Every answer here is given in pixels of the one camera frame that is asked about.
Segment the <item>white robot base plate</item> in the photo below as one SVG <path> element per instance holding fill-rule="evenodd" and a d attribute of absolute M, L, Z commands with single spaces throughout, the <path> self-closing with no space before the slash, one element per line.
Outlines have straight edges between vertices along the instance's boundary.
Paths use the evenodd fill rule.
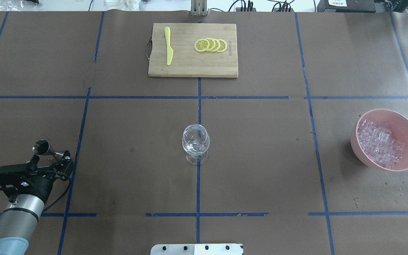
<path fill-rule="evenodd" d="M 151 248 L 151 255 L 243 255 L 242 244 L 157 244 Z"/>

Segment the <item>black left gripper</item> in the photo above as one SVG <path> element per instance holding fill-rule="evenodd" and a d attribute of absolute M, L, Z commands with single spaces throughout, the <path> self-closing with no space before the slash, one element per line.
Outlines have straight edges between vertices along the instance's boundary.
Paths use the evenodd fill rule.
<path fill-rule="evenodd" d="M 73 170 L 74 162 L 71 161 L 70 152 L 57 152 L 57 163 L 50 166 L 37 167 L 36 175 L 31 177 L 31 180 L 34 183 L 33 187 L 21 187 L 18 188 L 18 190 L 21 194 L 34 195 L 40 198 L 42 202 L 47 202 L 52 192 L 53 183 L 56 180 L 68 181 L 67 188 L 63 194 L 55 200 L 55 202 L 58 202 L 70 189 Z"/>

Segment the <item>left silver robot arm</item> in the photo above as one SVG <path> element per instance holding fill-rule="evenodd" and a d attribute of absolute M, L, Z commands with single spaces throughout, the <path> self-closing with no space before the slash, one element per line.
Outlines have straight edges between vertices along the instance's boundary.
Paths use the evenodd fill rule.
<path fill-rule="evenodd" d="M 39 155 L 30 161 L 0 167 L 0 191 L 8 198 L 0 215 L 0 255 L 23 255 L 56 180 L 71 182 L 75 167 L 70 152 L 55 155 L 56 161 L 39 167 Z"/>

